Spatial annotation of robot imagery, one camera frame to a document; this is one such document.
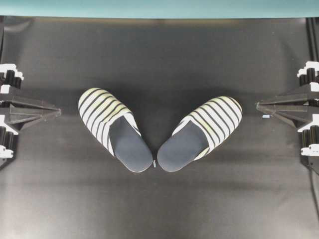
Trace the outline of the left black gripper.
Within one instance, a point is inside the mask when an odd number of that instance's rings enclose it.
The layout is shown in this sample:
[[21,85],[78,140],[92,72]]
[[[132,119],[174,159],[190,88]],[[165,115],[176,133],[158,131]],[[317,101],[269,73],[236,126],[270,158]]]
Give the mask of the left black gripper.
[[[21,88],[23,73],[13,63],[0,65],[0,168],[9,165],[15,156],[18,131],[34,126],[40,122],[54,119],[61,115],[60,108],[44,100],[21,96],[9,98],[10,93]],[[27,108],[50,110],[40,114],[13,114],[10,110],[18,104]]]

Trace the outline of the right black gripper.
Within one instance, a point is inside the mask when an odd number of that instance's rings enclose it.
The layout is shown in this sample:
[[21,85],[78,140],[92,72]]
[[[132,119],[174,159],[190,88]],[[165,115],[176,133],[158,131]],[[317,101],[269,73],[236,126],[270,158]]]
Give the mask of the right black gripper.
[[[302,134],[301,155],[307,165],[319,164],[319,63],[308,61],[297,74],[304,92],[278,95],[257,103],[256,109],[275,117]],[[280,110],[307,110],[306,112]]]

